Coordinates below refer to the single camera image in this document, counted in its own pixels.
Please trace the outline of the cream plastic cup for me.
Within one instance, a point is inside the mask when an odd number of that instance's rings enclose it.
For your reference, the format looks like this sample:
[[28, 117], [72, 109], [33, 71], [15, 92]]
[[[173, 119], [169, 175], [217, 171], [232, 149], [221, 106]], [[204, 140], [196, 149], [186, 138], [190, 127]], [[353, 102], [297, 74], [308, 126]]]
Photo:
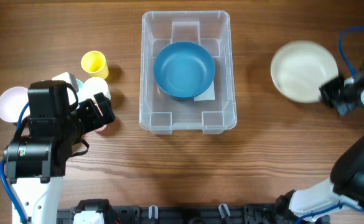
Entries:
[[111, 99], [110, 89], [107, 82], [100, 77], [91, 77], [83, 83], [83, 90], [77, 93], [79, 102], [86, 99], [92, 99], [95, 103], [94, 95], [97, 93], [104, 94], [109, 100]]

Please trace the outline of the mint green plastic bowl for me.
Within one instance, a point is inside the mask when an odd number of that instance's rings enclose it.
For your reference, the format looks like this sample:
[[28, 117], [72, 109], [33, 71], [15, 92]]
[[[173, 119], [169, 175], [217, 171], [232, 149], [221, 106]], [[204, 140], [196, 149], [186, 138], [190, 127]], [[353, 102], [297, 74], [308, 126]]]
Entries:
[[76, 82], [77, 82], [77, 87], [78, 87], [78, 90], [77, 90], [77, 93], [78, 93], [83, 90], [83, 82], [79, 79], [76, 79]]

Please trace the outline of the white plastic bowl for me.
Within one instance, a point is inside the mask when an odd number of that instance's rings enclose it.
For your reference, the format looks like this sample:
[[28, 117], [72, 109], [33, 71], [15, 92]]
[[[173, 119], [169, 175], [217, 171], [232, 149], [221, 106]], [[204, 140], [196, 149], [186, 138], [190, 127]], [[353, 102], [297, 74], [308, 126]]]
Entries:
[[16, 123], [27, 102], [27, 88], [16, 86], [6, 90], [0, 96], [0, 118], [8, 123]]

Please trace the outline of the dark blue plastic bowl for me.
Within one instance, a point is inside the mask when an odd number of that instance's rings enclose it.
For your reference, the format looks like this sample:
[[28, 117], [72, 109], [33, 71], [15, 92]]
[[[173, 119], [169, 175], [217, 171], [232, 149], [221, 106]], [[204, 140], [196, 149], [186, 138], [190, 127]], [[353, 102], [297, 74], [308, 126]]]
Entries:
[[194, 42], [175, 42], [163, 48], [154, 61], [157, 86], [174, 98], [189, 99], [203, 93], [214, 81], [211, 54]]

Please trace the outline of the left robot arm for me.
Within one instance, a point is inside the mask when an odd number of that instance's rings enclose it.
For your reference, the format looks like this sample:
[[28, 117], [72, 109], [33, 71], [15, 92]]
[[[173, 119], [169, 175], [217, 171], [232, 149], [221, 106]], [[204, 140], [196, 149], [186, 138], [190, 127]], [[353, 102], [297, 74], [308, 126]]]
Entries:
[[67, 160], [84, 155], [75, 144], [86, 133], [112, 123], [110, 100], [70, 103], [71, 84], [61, 80], [32, 83], [27, 91], [30, 114], [18, 123], [0, 163], [2, 185], [12, 202], [13, 223], [55, 223]]

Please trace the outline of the yellow plastic cup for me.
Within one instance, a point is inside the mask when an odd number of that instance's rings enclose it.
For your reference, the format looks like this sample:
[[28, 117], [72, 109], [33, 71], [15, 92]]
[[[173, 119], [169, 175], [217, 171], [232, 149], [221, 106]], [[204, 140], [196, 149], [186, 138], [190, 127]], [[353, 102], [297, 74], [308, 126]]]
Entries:
[[91, 77], [106, 79], [109, 75], [105, 56], [96, 50], [87, 52], [81, 59], [81, 67]]

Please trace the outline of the large cream plastic bowl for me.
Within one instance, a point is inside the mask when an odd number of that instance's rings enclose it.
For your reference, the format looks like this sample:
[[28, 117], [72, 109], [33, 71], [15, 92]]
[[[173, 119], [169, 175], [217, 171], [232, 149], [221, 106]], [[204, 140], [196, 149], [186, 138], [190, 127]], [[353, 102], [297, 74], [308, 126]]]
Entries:
[[298, 103], [321, 101], [319, 88], [338, 76], [333, 55], [313, 41], [296, 40], [274, 54], [271, 78], [276, 89]]

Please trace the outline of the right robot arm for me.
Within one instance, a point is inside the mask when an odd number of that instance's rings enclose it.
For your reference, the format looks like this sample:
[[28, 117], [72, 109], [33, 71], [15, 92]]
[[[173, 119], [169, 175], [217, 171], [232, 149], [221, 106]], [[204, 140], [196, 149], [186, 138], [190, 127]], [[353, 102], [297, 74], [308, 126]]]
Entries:
[[[320, 88], [322, 100], [339, 115], [364, 108], [364, 64], [351, 82], [338, 76]], [[329, 179], [309, 189], [292, 190], [273, 206], [273, 223], [315, 223], [344, 209], [364, 212], [364, 135], [334, 164]]]

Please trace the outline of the pink plastic cup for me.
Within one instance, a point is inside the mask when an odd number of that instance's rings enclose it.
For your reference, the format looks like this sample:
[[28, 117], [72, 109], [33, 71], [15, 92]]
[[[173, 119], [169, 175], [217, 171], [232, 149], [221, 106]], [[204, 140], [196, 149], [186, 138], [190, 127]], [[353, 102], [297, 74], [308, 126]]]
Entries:
[[[95, 104], [95, 106], [98, 108], [99, 112], [100, 112], [100, 115], [103, 115], [103, 113], [101, 112], [98, 104]], [[105, 128], [107, 127], [107, 124], [104, 124], [102, 127], [98, 128], [98, 129], [95, 129], [94, 132], [102, 132]]]

